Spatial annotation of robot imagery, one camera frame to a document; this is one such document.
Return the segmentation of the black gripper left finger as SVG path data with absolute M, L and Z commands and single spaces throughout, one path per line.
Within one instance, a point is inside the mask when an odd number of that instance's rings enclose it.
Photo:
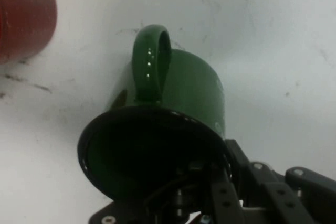
M 190 167 L 143 194 L 117 199 L 89 223 L 236 223 L 239 200 L 227 172 Z

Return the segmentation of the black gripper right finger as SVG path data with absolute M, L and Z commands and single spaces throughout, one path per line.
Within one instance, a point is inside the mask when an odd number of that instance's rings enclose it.
M 281 223 L 335 223 L 335 180 L 299 166 L 280 175 L 250 161 L 235 140 L 225 140 L 225 156 L 247 207 L 264 208 Z

